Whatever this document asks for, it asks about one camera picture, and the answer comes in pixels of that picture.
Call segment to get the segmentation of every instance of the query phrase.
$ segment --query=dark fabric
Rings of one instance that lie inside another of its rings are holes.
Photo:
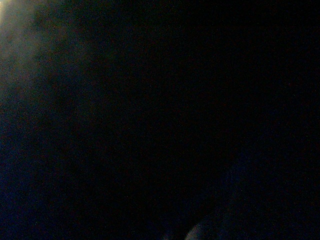
[[[189,7],[3,1],[0,239],[315,236],[319,30]]]

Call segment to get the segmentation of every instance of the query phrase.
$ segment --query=dark background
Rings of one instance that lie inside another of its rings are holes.
[[[311,217],[297,231],[315,239],[313,206],[299,221],[277,216],[299,218],[299,207],[282,210],[317,201],[319,29],[214,26],[199,17],[211,6],[191,7],[70,0],[36,8],[26,32],[44,31],[53,50],[30,60],[43,66],[33,88],[48,97],[35,106],[24,88],[5,89],[1,238],[183,239],[211,215],[209,238],[264,239]],[[13,33],[4,29],[6,46]],[[88,61],[69,63],[73,39],[89,46]],[[1,56],[4,80],[15,54]]]

